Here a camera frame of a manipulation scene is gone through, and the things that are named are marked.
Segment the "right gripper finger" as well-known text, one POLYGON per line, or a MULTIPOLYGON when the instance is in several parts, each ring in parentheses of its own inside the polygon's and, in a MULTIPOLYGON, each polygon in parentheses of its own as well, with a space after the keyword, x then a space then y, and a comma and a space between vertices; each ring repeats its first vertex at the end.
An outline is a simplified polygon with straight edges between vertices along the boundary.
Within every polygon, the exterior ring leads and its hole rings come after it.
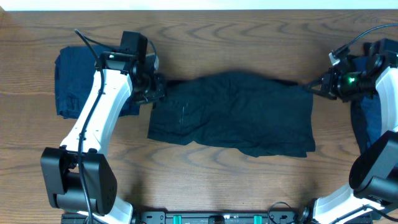
POLYGON ((308 84, 304 85, 303 88, 306 91, 326 91, 329 87, 330 75, 323 74, 308 84))
POLYGON ((327 98, 329 100, 336 100, 337 96, 330 91, 329 89, 319 89, 319 90, 315 90, 313 88, 307 88, 306 89, 308 92, 313 93, 314 95, 318 95, 324 98, 327 98))

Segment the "black shorts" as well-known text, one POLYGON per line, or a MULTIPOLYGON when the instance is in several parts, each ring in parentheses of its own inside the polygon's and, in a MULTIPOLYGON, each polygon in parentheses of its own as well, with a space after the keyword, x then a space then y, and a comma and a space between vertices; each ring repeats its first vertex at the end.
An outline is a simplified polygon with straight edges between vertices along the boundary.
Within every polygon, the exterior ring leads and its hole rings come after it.
POLYGON ((236 148, 245 155, 306 157, 316 149, 313 95, 289 80, 223 72, 169 81, 150 116, 147 137, 236 148))

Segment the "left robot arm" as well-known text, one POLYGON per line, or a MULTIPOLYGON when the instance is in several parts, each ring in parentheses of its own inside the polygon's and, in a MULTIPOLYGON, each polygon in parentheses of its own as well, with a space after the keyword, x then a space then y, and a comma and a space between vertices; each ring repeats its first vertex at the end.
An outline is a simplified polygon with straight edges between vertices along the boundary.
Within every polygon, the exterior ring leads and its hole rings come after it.
POLYGON ((77 223, 134 223, 133 206, 118 197, 118 182, 107 161, 111 136, 127 100, 135 105, 165 96, 156 74, 159 58, 148 54, 151 42, 125 30, 120 46, 95 55, 93 84, 85 105, 58 148, 40 158, 49 204, 75 212, 77 223))

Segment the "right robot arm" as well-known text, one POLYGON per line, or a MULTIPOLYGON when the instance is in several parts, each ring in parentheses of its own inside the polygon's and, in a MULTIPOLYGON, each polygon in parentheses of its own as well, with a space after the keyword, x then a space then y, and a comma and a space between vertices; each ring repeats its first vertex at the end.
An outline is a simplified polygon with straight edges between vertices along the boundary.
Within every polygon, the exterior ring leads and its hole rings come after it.
POLYGON ((304 86, 305 91, 331 100, 353 101, 370 96, 380 105, 377 140, 355 160, 349 182, 303 207, 296 223, 373 223, 397 219, 397 41, 366 42, 364 54, 349 46, 331 52, 331 68, 304 86))

